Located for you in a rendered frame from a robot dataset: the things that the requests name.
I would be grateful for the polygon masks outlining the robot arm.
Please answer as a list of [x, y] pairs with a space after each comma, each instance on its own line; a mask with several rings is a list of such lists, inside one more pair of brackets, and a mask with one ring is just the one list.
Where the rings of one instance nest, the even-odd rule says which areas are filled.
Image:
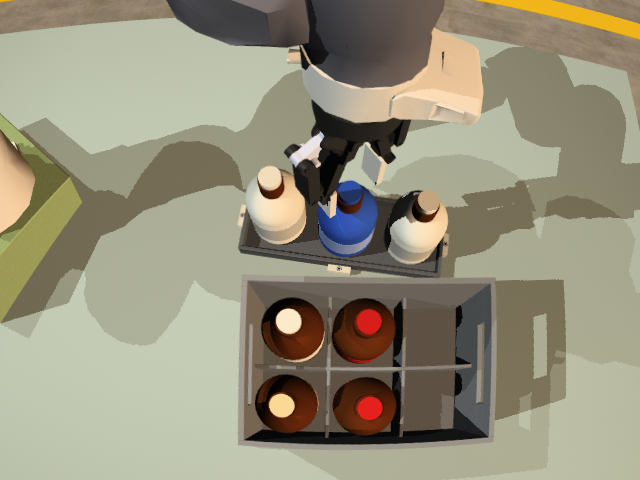
[[[315, 103], [346, 120], [471, 125], [481, 115], [479, 51], [435, 28], [445, 0], [166, 1], [177, 20], [232, 46], [299, 45], [287, 63], [301, 64]], [[0, 233], [29, 206], [34, 183], [0, 129]]]

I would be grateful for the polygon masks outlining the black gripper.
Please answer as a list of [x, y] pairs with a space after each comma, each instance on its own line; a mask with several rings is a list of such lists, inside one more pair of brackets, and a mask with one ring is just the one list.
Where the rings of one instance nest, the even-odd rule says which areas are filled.
[[346, 164], [364, 144], [359, 142], [366, 142], [361, 168], [377, 186], [382, 182], [386, 163], [396, 158], [390, 145], [399, 147], [404, 143], [411, 120], [355, 123], [325, 112], [313, 100], [312, 109], [316, 120], [312, 139], [299, 146], [292, 144], [284, 153], [293, 163], [295, 187], [310, 206], [318, 203], [331, 218], [336, 215], [335, 190]]

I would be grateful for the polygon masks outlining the blue bottle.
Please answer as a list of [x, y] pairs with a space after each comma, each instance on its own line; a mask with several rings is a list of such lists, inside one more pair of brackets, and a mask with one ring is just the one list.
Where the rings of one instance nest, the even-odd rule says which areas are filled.
[[340, 182], [335, 191], [336, 215], [329, 218], [318, 205], [319, 238], [333, 255], [353, 257], [370, 244], [378, 217], [377, 203], [366, 187], [352, 180]]

